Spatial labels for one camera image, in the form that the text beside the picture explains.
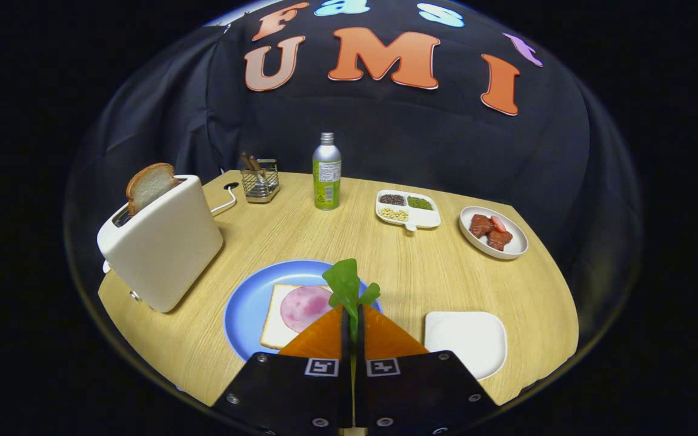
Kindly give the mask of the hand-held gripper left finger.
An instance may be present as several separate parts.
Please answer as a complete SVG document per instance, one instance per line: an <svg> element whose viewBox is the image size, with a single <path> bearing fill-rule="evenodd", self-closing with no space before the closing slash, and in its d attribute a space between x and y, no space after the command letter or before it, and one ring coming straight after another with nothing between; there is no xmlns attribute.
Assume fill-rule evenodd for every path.
<svg viewBox="0 0 698 436"><path fill-rule="evenodd" d="M353 425L350 317L339 306L296 337L332 350L253 354L211 408L252 435L343 435Z"/></svg>

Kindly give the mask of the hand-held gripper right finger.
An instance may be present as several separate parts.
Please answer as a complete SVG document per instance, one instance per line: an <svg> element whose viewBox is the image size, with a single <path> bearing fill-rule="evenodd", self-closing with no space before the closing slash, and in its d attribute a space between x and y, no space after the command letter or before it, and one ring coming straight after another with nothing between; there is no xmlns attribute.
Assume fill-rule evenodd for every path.
<svg viewBox="0 0 698 436"><path fill-rule="evenodd" d="M355 426L365 435L458 435L499 413L499 405L453 351L404 355L384 345L382 314L358 307Z"/></svg>

